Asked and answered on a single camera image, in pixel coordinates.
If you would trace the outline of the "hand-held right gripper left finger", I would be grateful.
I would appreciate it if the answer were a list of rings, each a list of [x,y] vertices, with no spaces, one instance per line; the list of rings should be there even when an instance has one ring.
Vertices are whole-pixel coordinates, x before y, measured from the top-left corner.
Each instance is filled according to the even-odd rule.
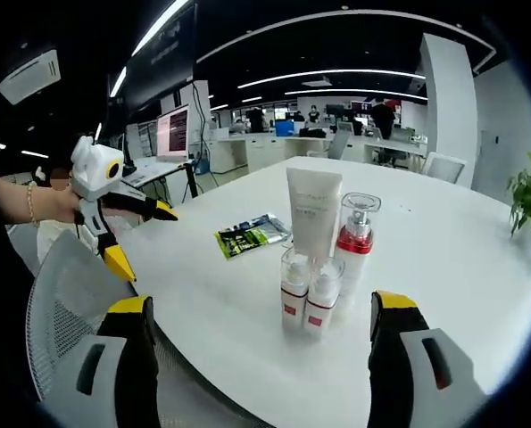
[[[96,334],[67,354],[69,427],[157,427],[153,299],[110,306]]]

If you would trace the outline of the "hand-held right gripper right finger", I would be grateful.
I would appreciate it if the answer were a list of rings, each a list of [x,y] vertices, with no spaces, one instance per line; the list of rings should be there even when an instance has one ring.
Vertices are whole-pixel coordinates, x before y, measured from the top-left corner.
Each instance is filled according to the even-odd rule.
[[[471,358],[405,295],[371,294],[369,427],[477,427]]]

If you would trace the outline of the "person's left hand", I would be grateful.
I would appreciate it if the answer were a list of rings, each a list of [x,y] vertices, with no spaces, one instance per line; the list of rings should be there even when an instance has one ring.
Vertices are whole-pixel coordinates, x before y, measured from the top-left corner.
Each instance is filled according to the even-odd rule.
[[[51,187],[38,188],[33,191],[32,206],[35,220],[75,224],[79,212],[79,197],[70,185],[62,190]]]

